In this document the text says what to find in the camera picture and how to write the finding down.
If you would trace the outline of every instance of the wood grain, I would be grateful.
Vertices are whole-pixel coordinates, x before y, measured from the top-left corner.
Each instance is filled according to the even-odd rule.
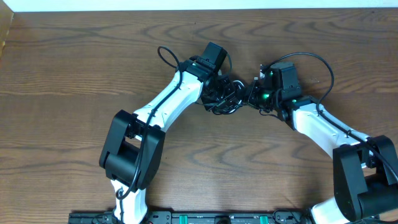
[[[336,73],[328,110],[397,143],[397,12],[16,14],[0,68],[1,222],[65,223],[71,211],[114,207],[98,158],[114,114],[142,107],[171,80],[159,45],[183,60],[216,42],[232,56],[233,78],[246,83],[261,63],[297,51],[320,54]],[[330,84],[323,65],[292,61],[305,91],[321,96]],[[214,116],[191,105],[167,132],[147,203],[260,211],[306,208],[332,196],[331,159],[311,140],[250,108]]]
[[[8,8],[6,3],[2,0],[0,1],[0,58],[2,55],[2,50],[6,45],[7,35],[12,22],[12,17],[14,13]]]

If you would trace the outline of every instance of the green connector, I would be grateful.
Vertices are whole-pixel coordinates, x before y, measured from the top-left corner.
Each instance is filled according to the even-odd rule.
[[[188,224],[188,216],[180,215],[180,224]]]
[[[260,217],[260,224],[269,224],[268,216],[261,216]]]

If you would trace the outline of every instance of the white wall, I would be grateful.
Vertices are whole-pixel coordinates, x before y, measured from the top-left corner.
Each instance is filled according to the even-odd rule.
[[[398,7],[398,0],[3,0],[14,12]]]

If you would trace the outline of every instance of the black bracket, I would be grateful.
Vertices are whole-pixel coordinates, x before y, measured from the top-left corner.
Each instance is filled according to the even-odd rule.
[[[135,114],[119,111],[112,120],[104,148],[99,158],[99,166],[105,169],[107,178],[131,185],[136,171],[136,159],[140,148],[126,141],[142,135],[144,123]],[[165,133],[158,126],[151,127],[146,137],[141,162],[141,174],[135,189],[145,189],[154,178],[160,165]]]
[[[368,143],[398,170],[396,150],[389,138],[369,138]],[[381,161],[369,157],[368,147],[345,145],[333,150],[335,198],[338,208],[351,222],[398,208],[397,181]],[[375,167],[376,173],[365,177],[362,163]]]

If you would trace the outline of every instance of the black cable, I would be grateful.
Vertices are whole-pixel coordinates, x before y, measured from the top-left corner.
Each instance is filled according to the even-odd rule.
[[[291,53],[288,55],[285,55],[283,57],[281,57],[278,60],[273,61],[271,64],[267,65],[266,69],[264,69],[264,71],[268,70],[273,64],[287,58],[293,55],[308,55],[308,56],[312,56],[315,57],[317,59],[319,59],[320,61],[322,61],[326,67],[328,68],[329,72],[330,72],[330,77],[331,77],[331,82],[330,82],[330,86],[329,89],[326,91],[326,93],[318,100],[318,103],[316,105],[316,109],[318,112],[318,115],[320,115],[323,119],[325,119],[327,122],[329,122],[330,124],[332,124],[333,126],[335,126],[336,128],[338,128],[340,131],[344,132],[347,136],[352,137],[353,139],[359,141],[361,144],[363,144],[365,147],[367,147],[374,156],[376,156],[392,173],[392,175],[394,176],[394,178],[396,179],[396,181],[398,182],[398,172],[396,172],[396,170],[394,170],[394,168],[392,168],[392,166],[390,165],[390,163],[387,162],[386,158],[384,158],[384,156],[380,155],[380,153],[378,153],[375,149],[373,149],[373,147],[371,147],[367,142],[363,141],[361,138],[355,136],[351,130],[345,130],[344,128],[342,128],[341,126],[339,126],[338,124],[336,124],[335,122],[333,122],[331,119],[329,119],[325,114],[323,114],[323,111],[321,111],[319,109],[319,105],[322,102],[323,99],[325,99],[325,97],[329,94],[329,92],[331,92],[331,89],[333,88],[333,85],[335,84],[335,75],[333,73],[333,70],[331,69],[330,65],[328,64],[328,62],[326,62],[325,59],[323,59],[321,56],[313,54],[313,53],[307,53],[307,52],[296,52],[296,53]],[[378,220],[379,223],[398,223],[398,220],[392,221],[392,222],[388,222],[388,221],[382,221],[382,220]]]
[[[299,221],[296,219],[296,217],[294,216],[293,212],[290,211],[289,209],[284,209],[284,208],[277,209],[277,210],[275,210],[274,213],[272,214],[272,217],[271,217],[271,218],[275,221],[275,224],[281,224],[281,223],[278,222],[277,219],[276,219],[276,213],[277,213],[277,212],[290,212],[290,214],[292,214],[292,216],[293,216],[293,218],[294,218],[294,221],[296,221],[296,224],[300,224],[300,222],[299,222]]]
[[[259,109],[259,113],[260,113],[261,116],[273,116],[273,117],[279,119],[278,116],[276,116],[274,114],[263,114],[263,113],[261,113],[261,111],[264,111],[264,110],[263,109]]]
[[[123,188],[121,187],[118,190],[119,194],[122,195],[123,194]],[[123,224],[123,216],[124,216],[124,209],[123,209],[123,200],[119,200],[120,203],[120,223]]]
[[[170,65],[170,66],[173,67],[173,68],[177,68],[177,66],[172,65],[171,63],[169,63],[168,61],[166,61],[166,59],[163,58],[163,56],[162,56],[162,54],[161,54],[161,52],[160,52],[161,49],[164,49],[164,50],[166,50],[168,53],[170,53],[170,54],[172,55],[172,57],[174,58],[174,60],[176,61],[177,66],[180,65],[180,61],[178,60],[177,56],[175,56],[175,54],[174,54],[170,49],[168,49],[167,47],[164,47],[164,46],[159,46],[159,47],[157,48],[157,53],[158,53],[159,57],[160,57],[167,65]],[[133,177],[132,183],[131,183],[130,187],[127,189],[126,193],[123,194],[122,196],[120,196],[120,195],[118,194],[118,192],[116,192],[116,198],[117,198],[118,200],[123,200],[123,199],[125,199],[125,198],[129,195],[129,193],[130,193],[131,191],[133,191],[133,192],[136,192],[136,191],[137,191],[137,189],[134,189],[134,190],[133,190],[133,188],[136,186],[137,181],[138,181],[138,178],[139,178],[139,176],[140,176],[140,174],[141,174],[142,155],[143,155],[143,150],[144,150],[144,146],[145,146],[146,136],[147,136],[148,129],[149,129],[149,123],[150,123],[152,117],[155,115],[156,111],[159,109],[159,107],[162,106],[162,104],[163,104],[168,98],[170,98],[170,96],[173,95],[173,94],[180,88],[181,83],[182,83],[183,75],[182,75],[182,71],[181,71],[181,70],[179,70],[179,71],[180,71],[180,80],[178,81],[178,83],[177,83],[177,85],[175,86],[175,88],[174,88],[167,96],[165,96],[165,97],[155,106],[154,109],[151,110],[151,112],[150,112],[150,114],[149,114],[149,116],[148,116],[147,122],[146,122],[146,124],[145,124],[145,126],[144,126],[144,134],[142,135],[142,138],[141,138],[141,146],[140,146],[140,151],[139,151],[139,153],[138,153],[138,158],[137,158],[137,167],[136,167],[136,171],[135,171],[135,173],[134,173],[134,177]]]
[[[277,89],[276,92],[275,92],[275,105],[276,105],[277,108],[279,108],[279,92],[280,92],[281,90],[282,90],[282,89],[279,88],[279,89]]]
[[[223,113],[216,113],[213,110],[211,112],[213,112],[214,115],[223,115]]]

